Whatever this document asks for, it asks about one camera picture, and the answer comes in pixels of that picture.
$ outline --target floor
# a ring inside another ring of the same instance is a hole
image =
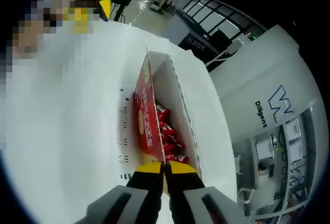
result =
[[[152,0],[132,0],[130,4],[124,9],[125,18],[120,18],[119,21],[125,22],[128,25],[146,30],[155,35],[161,36],[161,32],[171,18],[168,13],[160,14],[156,11],[149,9],[149,4]],[[110,19],[113,20],[115,12],[118,7],[112,13]]]

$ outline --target blue logo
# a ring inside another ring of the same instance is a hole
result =
[[[275,122],[281,119],[285,114],[287,116],[293,114],[293,111],[289,110],[291,107],[290,100],[286,98],[285,95],[286,91],[281,85],[268,100],[270,108],[276,110],[273,114]]]

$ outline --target yellow object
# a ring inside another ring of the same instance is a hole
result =
[[[160,173],[161,162],[152,162],[150,164],[142,165],[136,168],[139,172]]]
[[[111,1],[110,0],[102,0],[100,1],[101,9],[107,19],[110,18],[110,11],[111,11]]]
[[[194,168],[187,164],[176,161],[169,161],[169,163],[171,165],[172,174],[197,173]]]

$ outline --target white table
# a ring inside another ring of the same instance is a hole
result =
[[[228,127],[201,62],[189,63],[196,58],[167,39],[100,21],[94,34],[68,35],[62,28],[57,35],[45,35],[38,56],[15,61],[8,74],[3,163],[21,203],[37,222],[74,223],[84,217],[88,204],[123,184],[113,163],[118,160],[120,98],[134,91],[145,46],[170,54],[179,73],[195,72],[181,84],[188,85],[183,92],[187,105],[205,103],[191,116],[192,123],[204,125],[196,129],[196,138],[220,134],[199,146],[203,181],[236,201]],[[202,92],[195,92],[196,87]],[[208,120],[210,115],[216,122]],[[163,194],[161,223],[171,221],[168,200]]]

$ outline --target cardboard box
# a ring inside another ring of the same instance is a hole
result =
[[[144,163],[165,161],[155,99],[171,110],[169,124],[186,146],[188,163],[199,171],[193,128],[173,61],[167,54],[147,52],[135,89],[136,130]]]

